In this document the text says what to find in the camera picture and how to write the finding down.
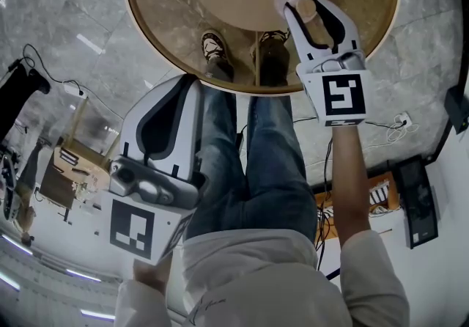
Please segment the person's light grey sweatshirt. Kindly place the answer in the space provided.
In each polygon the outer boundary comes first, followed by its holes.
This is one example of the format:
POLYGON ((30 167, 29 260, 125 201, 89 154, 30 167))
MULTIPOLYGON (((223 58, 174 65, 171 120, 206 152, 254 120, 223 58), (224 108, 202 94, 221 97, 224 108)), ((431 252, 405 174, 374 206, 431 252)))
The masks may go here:
POLYGON ((410 307, 382 238, 354 234, 340 282, 316 268, 311 242, 288 229, 238 229, 187 240, 181 327, 409 327, 410 307))

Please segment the black flat electronic device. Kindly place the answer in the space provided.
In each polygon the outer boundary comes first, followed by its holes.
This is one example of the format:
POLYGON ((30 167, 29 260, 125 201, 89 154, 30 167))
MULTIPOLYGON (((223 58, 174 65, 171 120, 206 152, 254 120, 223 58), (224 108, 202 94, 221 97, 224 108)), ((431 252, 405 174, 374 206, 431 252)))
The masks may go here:
POLYGON ((420 155, 399 162, 393 177, 405 214, 406 244, 414 249, 438 237, 437 214, 432 188, 420 155))

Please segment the orange sofa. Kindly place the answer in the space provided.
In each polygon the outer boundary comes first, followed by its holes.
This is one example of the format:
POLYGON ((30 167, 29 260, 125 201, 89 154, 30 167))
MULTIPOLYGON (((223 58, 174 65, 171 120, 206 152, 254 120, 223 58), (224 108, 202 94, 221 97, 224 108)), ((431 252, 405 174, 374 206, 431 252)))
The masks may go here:
MULTIPOLYGON (((396 182, 395 182, 394 177, 393 177, 391 172, 385 172, 384 174, 369 178, 369 180, 368 180, 369 190, 371 188, 373 188, 374 186, 376 186, 381 181, 383 181, 384 179, 389 179, 391 181, 391 190, 390 190, 390 196, 389 196, 390 202, 394 202, 396 207, 400 207, 400 209, 393 210, 390 213, 387 213, 387 214, 381 215, 381 216, 370 216, 370 214, 369 214, 369 218, 372 221, 380 219, 380 218, 384 218, 388 214, 391 214, 391 213, 394 213, 396 211, 401 210, 401 205, 400 205, 400 200, 399 200, 399 193, 397 191, 396 182)), ((321 193, 317 192, 317 193, 314 193, 314 196, 315 196, 317 204, 319 204, 320 202, 325 202, 325 201, 328 201, 328 200, 330 201, 331 200, 332 201, 332 206, 333 206, 332 193, 330 193, 329 191, 328 192, 323 191, 321 193)), ((330 240, 330 239, 338 237, 336 227, 335 227, 335 224, 334 224, 334 217, 332 217, 332 218, 326 218, 325 217, 325 227, 322 230, 323 230, 323 237, 324 237, 325 240, 330 240)))

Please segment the person's right forearm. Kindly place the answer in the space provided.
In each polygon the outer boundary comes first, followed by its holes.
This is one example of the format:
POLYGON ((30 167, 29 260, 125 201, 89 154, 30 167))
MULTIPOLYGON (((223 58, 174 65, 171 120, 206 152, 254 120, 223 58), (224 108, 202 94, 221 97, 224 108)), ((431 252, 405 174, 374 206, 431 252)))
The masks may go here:
POLYGON ((333 220, 343 246, 354 234, 370 230, 369 181, 358 129, 332 130, 333 220))

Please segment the person's left shoe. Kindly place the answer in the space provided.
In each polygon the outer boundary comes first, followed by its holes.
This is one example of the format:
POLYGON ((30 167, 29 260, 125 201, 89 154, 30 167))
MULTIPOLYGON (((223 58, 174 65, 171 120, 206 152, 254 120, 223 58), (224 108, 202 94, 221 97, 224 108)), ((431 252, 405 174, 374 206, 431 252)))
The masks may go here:
POLYGON ((208 29, 202 34, 201 47, 207 62, 206 77, 233 82, 235 72, 222 35, 214 29, 208 29))

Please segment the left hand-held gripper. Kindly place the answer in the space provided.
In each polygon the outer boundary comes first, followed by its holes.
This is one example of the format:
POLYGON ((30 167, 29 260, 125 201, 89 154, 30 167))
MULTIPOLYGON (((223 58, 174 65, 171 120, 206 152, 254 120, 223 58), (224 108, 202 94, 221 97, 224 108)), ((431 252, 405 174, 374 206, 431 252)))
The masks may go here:
POLYGON ((100 192, 102 237, 136 260, 156 265, 172 253, 208 185, 193 173, 201 104, 201 84, 181 75, 153 87, 122 123, 123 156, 100 192))

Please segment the person's blue jeans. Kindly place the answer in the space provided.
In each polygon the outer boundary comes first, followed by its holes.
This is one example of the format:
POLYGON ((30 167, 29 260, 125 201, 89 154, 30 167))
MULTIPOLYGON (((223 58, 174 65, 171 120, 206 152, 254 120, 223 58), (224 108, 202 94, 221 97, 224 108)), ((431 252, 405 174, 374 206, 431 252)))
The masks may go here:
POLYGON ((290 229, 314 241, 317 206, 306 181, 290 98, 250 99, 245 166, 236 145, 236 124, 235 96, 205 87, 199 157, 209 184, 185 237, 290 229))

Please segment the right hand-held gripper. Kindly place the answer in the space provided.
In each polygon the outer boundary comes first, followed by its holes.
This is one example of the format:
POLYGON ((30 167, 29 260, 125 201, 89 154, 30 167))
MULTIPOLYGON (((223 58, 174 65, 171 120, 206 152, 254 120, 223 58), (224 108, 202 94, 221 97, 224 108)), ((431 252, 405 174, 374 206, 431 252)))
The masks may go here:
POLYGON ((356 51, 361 48, 355 23, 332 1, 311 0, 324 32, 315 40, 297 2, 284 4, 284 18, 301 62, 296 72, 318 121, 326 127, 359 125, 367 117, 369 71, 356 51))

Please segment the person's shoe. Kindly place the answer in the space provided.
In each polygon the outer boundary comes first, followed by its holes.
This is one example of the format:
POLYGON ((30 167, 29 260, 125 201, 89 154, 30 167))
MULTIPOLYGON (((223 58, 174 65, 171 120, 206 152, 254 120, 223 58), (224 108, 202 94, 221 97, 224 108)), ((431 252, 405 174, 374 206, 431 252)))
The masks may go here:
POLYGON ((288 84, 290 54, 285 43, 289 39, 290 31, 276 30, 264 32, 259 40, 259 50, 256 45, 251 47, 251 58, 259 60, 259 82, 262 86, 283 87, 288 84))
POLYGON ((207 62, 206 77, 233 82, 235 72, 222 35, 214 29, 208 29, 202 34, 201 47, 207 62))

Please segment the person's left forearm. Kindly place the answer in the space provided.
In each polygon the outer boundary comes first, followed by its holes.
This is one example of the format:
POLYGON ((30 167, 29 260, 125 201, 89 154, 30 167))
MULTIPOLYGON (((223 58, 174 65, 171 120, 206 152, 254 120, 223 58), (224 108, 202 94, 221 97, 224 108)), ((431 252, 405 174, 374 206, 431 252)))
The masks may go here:
POLYGON ((133 262, 133 278, 162 295, 166 294, 167 284, 171 273, 172 254, 162 259, 157 265, 150 265, 140 260, 133 262))

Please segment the person's right shoe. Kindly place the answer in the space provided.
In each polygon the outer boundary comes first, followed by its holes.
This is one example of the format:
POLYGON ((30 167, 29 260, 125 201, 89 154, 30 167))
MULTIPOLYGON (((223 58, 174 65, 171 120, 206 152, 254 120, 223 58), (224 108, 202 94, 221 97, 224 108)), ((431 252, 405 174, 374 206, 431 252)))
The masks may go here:
POLYGON ((259 60, 259 82, 262 86, 283 87, 288 84, 290 54, 285 43, 289 39, 290 31, 276 30, 264 32, 259 40, 259 50, 256 45, 251 47, 251 58, 259 60))

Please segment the black box device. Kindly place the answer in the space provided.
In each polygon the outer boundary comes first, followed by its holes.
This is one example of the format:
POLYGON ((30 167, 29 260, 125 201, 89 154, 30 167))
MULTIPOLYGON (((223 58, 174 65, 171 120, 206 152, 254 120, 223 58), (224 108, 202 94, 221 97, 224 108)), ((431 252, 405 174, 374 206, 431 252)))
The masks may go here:
POLYGON ((447 90, 444 106, 455 133, 466 131, 469 128, 469 100, 458 86, 447 90))

